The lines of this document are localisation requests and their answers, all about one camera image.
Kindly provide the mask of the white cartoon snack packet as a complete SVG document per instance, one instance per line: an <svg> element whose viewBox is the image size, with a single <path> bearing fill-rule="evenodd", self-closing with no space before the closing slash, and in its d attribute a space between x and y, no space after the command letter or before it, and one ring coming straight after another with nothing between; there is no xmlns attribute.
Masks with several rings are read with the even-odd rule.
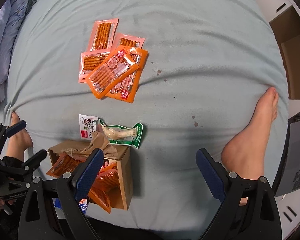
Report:
<svg viewBox="0 0 300 240"><path fill-rule="evenodd" d="M93 133L97 131L99 118L96 116L80 114L78 119L81 139L91 140L93 138Z"/></svg>

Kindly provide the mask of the pink spicy strip packet left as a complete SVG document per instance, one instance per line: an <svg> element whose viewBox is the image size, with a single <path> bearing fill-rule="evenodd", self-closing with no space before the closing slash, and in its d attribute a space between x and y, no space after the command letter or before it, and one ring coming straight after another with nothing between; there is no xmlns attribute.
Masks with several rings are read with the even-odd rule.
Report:
<svg viewBox="0 0 300 240"><path fill-rule="evenodd" d="M81 70L78 76L79 83L86 83L85 78L98 67L110 54L110 49L86 51L81 53Z"/></svg>

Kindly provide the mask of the pink spicy strip packet right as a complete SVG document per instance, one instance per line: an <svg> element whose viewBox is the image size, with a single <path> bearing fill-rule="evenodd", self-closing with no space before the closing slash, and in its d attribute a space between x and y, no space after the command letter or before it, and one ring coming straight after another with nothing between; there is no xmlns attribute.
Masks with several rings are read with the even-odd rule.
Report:
<svg viewBox="0 0 300 240"><path fill-rule="evenodd" d="M144 42L144 37L137 37L132 35L126 35L123 33L117 33L113 40L113 48L116 48L118 46L142 48Z"/></svg>

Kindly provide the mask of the person's left foot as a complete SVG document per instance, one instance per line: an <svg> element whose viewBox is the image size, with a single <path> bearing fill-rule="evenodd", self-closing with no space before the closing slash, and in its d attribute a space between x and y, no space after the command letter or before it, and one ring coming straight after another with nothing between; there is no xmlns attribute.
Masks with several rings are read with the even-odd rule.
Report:
<svg viewBox="0 0 300 240"><path fill-rule="evenodd" d="M26 129L22 129L10 137L7 145L6 156L24 161L24 152L33 146L32 139Z"/></svg>

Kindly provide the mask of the pink spicy strip packet upright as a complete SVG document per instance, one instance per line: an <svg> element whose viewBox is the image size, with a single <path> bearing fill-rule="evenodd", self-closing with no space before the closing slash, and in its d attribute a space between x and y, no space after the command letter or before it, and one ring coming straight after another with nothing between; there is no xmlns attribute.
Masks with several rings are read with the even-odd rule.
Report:
<svg viewBox="0 0 300 240"><path fill-rule="evenodd" d="M95 21L91 31L87 50L95 51L110 49L113 44L118 23L118 18Z"/></svg>

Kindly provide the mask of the grey laptop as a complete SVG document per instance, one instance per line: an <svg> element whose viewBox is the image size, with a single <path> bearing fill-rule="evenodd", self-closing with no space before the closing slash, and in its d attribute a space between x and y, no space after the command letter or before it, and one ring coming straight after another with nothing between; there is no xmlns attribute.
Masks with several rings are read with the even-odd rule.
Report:
<svg viewBox="0 0 300 240"><path fill-rule="evenodd" d="M300 112L288 120L283 154L272 189L276 197L300 189Z"/></svg>

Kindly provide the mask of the white drawer cabinet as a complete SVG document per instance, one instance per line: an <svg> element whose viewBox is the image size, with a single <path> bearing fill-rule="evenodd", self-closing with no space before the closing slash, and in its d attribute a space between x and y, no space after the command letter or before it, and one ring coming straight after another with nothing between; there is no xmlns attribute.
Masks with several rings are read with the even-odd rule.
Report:
<svg viewBox="0 0 300 240"><path fill-rule="evenodd" d="M289 118L300 112L300 100L289 100ZM300 228L300 189L276 197L279 210L282 238L289 239Z"/></svg>

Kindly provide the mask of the brown cardboard box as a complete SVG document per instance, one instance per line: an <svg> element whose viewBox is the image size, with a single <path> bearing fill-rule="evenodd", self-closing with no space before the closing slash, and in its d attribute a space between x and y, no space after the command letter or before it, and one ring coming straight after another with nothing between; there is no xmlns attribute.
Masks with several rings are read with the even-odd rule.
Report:
<svg viewBox="0 0 300 240"><path fill-rule="evenodd" d="M107 213L112 209L128 210L133 194L130 147L109 144L99 148L104 153L104 160L88 198ZM91 152L88 141L61 142L48 149L52 167L46 174L59 178L65 172L72 173Z"/></svg>

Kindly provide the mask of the person's foot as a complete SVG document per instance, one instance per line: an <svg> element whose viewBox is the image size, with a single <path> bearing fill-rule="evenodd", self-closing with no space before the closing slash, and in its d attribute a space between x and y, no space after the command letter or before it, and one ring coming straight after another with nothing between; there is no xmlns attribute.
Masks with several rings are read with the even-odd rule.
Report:
<svg viewBox="0 0 300 240"><path fill-rule="evenodd" d="M278 101L279 94L274 87L259 98L249 124L222 150L221 161L227 171L250 180L264 175L264 156L271 125L277 117Z"/></svg>
<svg viewBox="0 0 300 240"><path fill-rule="evenodd" d="M24 161L24 152L33 146L32 139L26 129L22 129L10 137L7 145L6 156Z"/></svg>

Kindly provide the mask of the orange spicy strip packet top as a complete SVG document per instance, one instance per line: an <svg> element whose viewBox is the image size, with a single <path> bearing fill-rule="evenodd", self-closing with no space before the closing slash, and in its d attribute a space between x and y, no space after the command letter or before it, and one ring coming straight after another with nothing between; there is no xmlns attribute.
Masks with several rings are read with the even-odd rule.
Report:
<svg viewBox="0 0 300 240"><path fill-rule="evenodd" d="M119 82L139 69L127 47L117 47L85 79L97 99L102 99Z"/></svg>

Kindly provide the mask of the person's right foot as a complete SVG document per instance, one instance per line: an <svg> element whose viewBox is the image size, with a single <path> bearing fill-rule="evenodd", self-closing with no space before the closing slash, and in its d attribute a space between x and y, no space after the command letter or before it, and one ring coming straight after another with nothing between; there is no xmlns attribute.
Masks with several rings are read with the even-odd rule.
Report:
<svg viewBox="0 0 300 240"><path fill-rule="evenodd" d="M271 125L277 117L278 101L279 94L274 87L259 98L249 124L222 150L221 161L227 171L250 180L264 175L264 156Z"/></svg>

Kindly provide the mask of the blue white snack bag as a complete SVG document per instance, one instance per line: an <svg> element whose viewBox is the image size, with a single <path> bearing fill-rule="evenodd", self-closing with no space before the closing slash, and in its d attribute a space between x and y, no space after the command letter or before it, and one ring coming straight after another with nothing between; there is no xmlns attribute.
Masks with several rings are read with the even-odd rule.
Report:
<svg viewBox="0 0 300 240"><path fill-rule="evenodd" d="M60 201L59 198L55 198L54 200L54 207L60 210L63 210L64 207L66 207L67 210L70 210L70 208L80 208L82 213L85 215L88 209L89 205L89 199L83 198L81 200L75 200L73 198L70 198L65 201Z"/></svg>

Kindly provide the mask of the green chicken foot packet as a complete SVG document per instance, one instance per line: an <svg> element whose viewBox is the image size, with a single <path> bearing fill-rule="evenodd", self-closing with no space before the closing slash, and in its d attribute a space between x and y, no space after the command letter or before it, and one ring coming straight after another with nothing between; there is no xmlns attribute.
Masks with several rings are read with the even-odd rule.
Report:
<svg viewBox="0 0 300 240"><path fill-rule="evenodd" d="M122 146L140 147L143 124L137 122L133 127L128 128L121 125L106 125L102 119L97 122L97 130L105 135L111 144Z"/></svg>

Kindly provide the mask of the orange spicy strip packet under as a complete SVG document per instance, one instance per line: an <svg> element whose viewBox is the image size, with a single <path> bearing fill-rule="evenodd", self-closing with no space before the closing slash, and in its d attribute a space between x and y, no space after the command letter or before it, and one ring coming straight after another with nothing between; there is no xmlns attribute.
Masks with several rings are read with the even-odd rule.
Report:
<svg viewBox="0 0 300 240"><path fill-rule="evenodd" d="M128 103L133 103L136 92L139 87L140 77L145 66L148 51L140 48L119 46L119 48L125 48L128 51L131 58L136 62L139 68L119 82L113 87L107 94L106 97L121 100Z"/></svg>

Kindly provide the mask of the light blue bed sheet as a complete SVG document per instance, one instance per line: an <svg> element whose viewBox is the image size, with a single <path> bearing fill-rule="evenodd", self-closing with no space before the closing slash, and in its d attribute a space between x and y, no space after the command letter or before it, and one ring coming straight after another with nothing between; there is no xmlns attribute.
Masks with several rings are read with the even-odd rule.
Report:
<svg viewBox="0 0 300 240"><path fill-rule="evenodd" d="M149 55L133 103L98 100L78 82L80 54L96 20L144 37ZM133 199L127 211L88 215L165 239L198 239L218 202L195 161L223 147L247 124L268 87L279 94L265 156L274 181L288 122L286 72L275 36L255 0L38 0L15 40L0 123L16 112L35 151L80 138L79 115L145 133L132 150Z"/></svg>

